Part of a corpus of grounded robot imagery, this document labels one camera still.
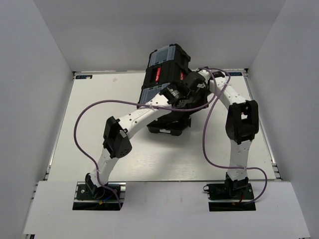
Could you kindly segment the black plastic toolbox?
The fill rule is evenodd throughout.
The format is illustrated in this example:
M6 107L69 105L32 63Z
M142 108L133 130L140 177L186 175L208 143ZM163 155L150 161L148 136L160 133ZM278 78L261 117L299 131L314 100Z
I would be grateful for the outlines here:
M162 89L182 89L182 99L176 103L177 109L186 109L185 105L193 92L198 88L207 88L205 78L191 71L188 64L191 57L178 44L170 44L157 49L149 55L148 67L138 103L146 104ZM151 133L168 133L179 136L191 126L191 112L170 112L149 123L147 128Z

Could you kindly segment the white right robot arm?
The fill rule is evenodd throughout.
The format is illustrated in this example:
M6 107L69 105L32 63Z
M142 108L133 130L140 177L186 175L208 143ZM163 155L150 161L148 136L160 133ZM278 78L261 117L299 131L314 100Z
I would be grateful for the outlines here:
M228 197L235 199L243 193L243 187L248 184L249 148L259 131L258 103L255 100L247 100L230 86L231 76L229 73L225 72L225 75L228 76L227 80L216 79L212 72L204 67L199 68L198 73L207 80L209 90L216 98L204 124L202 136L203 155L212 166L227 170L226 181L229 183L225 186L225 192ZM231 147L229 166L214 164L208 159L205 150L206 128L210 115L218 101L228 110L225 130L230 139Z

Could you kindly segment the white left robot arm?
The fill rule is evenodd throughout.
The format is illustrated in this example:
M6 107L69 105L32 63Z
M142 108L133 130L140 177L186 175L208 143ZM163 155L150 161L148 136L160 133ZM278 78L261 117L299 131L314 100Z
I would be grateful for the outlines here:
M88 193L95 199L104 196L109 187L109 177L120 158L132 150L130 140L148 124L177 113L179 117L195 113L208 106L210 75L205 70L192 71L182 81L174 81L162 88L145 104L120 118L106 120L103 149L95 170L85 177Z

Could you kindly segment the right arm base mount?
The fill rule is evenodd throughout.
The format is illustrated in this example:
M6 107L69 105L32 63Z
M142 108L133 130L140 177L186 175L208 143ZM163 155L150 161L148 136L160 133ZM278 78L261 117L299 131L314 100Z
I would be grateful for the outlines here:
M228 192L224 183L206 184L203 191L208 195L210 212L247 212L256 211L251 184L246 188Z

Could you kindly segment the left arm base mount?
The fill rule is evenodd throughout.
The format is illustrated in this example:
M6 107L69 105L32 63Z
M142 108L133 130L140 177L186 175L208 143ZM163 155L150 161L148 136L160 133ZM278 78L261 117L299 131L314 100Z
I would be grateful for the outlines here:
M99 188L97 195L93 196L84 182L78 182L74 195L72 210L74 211L119 211L125 200L125 183L111 183L108 185L118 195L118 200L113 192L105 188Z

